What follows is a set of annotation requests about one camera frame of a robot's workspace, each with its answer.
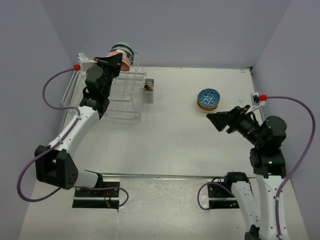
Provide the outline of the yellow star patterned bowl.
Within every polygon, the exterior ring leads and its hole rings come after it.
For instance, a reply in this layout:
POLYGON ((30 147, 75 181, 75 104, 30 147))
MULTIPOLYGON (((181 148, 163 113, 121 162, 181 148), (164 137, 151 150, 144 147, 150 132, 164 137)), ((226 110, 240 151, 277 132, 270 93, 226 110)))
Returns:
POLYGON ((216 109, 219 106, 219 103, 217 103, 215 105, 204 105, 204 104, 201 104, 198 101, 196 103, 200 108, 204 108, 204 109, 216 109))

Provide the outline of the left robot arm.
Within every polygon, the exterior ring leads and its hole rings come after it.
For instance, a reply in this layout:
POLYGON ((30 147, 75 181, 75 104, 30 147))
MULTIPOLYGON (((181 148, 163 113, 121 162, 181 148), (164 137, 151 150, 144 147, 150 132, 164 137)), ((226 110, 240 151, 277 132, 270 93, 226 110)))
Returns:
POLYGON ((86 71, 85 87, 75 115, 64 130, 47 146, 35 150, 36 178, 61 189, 84 188, 92 196, 103 193, 104 184, 98 173, 76 167, 75 152, 89 130, 102 118, 110 103, 113 79, 121 71, 123 55, 95 57, 86 71))

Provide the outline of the pale green bowl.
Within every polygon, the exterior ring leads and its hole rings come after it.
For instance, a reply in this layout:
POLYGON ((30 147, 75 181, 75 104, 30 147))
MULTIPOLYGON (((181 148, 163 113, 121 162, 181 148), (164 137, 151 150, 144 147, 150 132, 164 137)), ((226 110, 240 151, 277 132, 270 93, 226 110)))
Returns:
POLYGON ((131 49, 131 45, 126 42, 117 42, 112 48, 128 48, 131 49))

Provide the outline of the salmon pink patterned bowl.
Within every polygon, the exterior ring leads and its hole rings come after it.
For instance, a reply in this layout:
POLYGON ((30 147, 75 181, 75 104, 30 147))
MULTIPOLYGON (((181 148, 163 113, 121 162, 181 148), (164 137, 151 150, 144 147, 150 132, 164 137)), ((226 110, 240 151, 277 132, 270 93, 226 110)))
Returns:
POLYGON ((121 71, 122 72, 129 72, 132 65, 132 55, 125 50, 114 50, 108 53, 106 57, 115 56, 117 54, 122 54, 122 61, 121 61, 121 71))

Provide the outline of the dark teal white bowl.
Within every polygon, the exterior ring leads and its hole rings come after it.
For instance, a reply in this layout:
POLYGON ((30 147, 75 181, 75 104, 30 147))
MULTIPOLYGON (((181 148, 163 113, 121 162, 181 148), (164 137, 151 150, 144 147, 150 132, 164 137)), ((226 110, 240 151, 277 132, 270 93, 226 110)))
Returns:
POLYGON ((213 88, 205 88, 197 95, 197 101, 203 105, 213 106, 220 102, 220 93, 213 88))

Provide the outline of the yellow teal patterned bowl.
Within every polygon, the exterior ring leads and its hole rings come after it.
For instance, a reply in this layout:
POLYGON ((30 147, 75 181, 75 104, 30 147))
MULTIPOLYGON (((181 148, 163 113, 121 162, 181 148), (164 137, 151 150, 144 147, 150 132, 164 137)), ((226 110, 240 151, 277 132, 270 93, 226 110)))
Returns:
POLYGON ((212 112, 217 110, 216 108, 214 108, 214 109, 204 109, 204 108, 201 108, 201 107, 198 107, 198 109, 203 111, 204 113, 212 113, 212 112))

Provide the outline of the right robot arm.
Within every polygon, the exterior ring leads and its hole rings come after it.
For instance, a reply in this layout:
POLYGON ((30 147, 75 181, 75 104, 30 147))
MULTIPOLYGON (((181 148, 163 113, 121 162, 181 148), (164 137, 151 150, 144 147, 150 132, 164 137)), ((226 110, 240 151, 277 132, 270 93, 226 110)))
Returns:
POLYGON ((219 132, 238 132, 253 145, 249 160, 260 203, 256 203, 249 178, 243 172, 228 172, 221 186, 227 196, 234 196, 237 201, 246 226, 246 240, 288 240, 281 186, 287 170, 280 149, 286 139, 287 124, 274 115, 259 124, 249 109, 249 105, 236 106, 230 111, 208 113, 206 117, 219 132))

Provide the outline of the pink leaf patterned bowl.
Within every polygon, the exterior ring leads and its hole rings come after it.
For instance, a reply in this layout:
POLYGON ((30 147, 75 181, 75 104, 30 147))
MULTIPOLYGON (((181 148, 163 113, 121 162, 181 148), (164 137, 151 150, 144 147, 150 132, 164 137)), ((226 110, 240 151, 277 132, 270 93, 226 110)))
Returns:
POLYGON ((198 107, 200 109, 202 109, 203 111, 211 112, 211 111, 214 111, 215 109, 217 109, 218 105, 207 107, 207 106, 203 106, 203 105, 198 104, 198 107))

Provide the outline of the black rimmed bowl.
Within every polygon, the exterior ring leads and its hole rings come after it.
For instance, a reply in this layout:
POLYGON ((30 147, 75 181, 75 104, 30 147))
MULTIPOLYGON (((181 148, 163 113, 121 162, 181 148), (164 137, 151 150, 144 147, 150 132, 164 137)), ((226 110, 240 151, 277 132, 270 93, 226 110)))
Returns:
POLYGON ((134 52, 133 50, 124 44, 117 44, 112 47, 112 49, 109 52, 109 55, 116 55, 116 54, 122 54, 122 60, 121 64, 123 66, 130 67, 133 64, 134 61, 134 52))

